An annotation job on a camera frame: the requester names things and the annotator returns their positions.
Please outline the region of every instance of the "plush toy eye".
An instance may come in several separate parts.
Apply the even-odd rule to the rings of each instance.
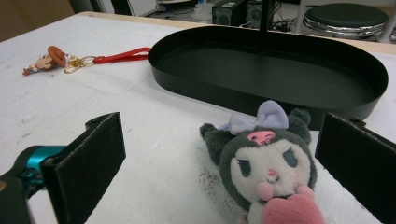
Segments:
[[[297,162],[296,157],[294,156],[293,150],[291,150],[291,147],[283,153],[283,159],[285,159],[288,166],[290,166],[290,167],[297,166],[298,162]]]
[[[238,165],[241,168],[241,173],[243,177],[250,176],[250,172],[251,172],[250,161],[238,160]]]

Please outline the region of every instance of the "keychain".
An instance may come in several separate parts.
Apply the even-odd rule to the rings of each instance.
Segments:
[[[112,56],[87,56],[79,58],[75,55],[64,53],[55,46],[48,47],[48,54],[39,58],[28,68],[23,68],[23,74],[29,76],[39,71],[49,71],[58,66],[64,68],[65,73],[74,73],[81,67],[88,67],[100,63],[118,63],[141,61],[149,58],[150,48],[133,49]]]

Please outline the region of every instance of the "white tabletop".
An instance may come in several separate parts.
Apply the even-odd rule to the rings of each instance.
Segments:
[[[164,90],[149,61],[21,74],[51,45],[77,56],[107,56],[152,47],[182,29],[75,15],[0,43],[0,175],[24,149],[68,145],[86,121],[119,111],[127,158],[88,223],[233,223],[240,210],[198,130],[205,122],[227,122],[235,111]],[[389,87],[366,127],[396,142],[396,55],[371,53],[387,67]],[[328,223],[378,223],[317,166],[316,200]],[[56,222],[46,191],[29,204],[37,223]]]

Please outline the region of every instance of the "round stool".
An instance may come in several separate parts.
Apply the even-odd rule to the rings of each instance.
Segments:
[[[303,24],[334,36],[364,37],[380,32],[387,20],[388,15],[375,7],[336,3],[307,10]]]

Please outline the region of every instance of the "doll figurine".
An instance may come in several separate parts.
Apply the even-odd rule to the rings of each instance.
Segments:
[[[39,71],[49,71],[60,65],[61,67],[66,66],[66,58],[64,52],[55,46],[48,47],[48,54],[39,58],[34,64],[28,68],[23,68],[23,74],[29,76],[30,74],[37,73]]]

